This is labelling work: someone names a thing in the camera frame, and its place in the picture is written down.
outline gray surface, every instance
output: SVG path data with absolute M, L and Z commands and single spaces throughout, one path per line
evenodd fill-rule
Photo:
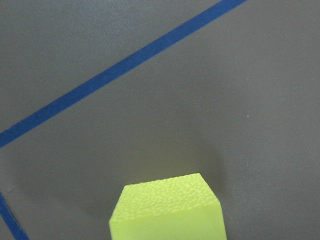
M 215 2 L 2 0 L 0 131 Z M 319 11 L 249 0 L 2 148 L 30 239 L 109 239 L 124 185 L 200 172 L 229 240 L 318 240 Z

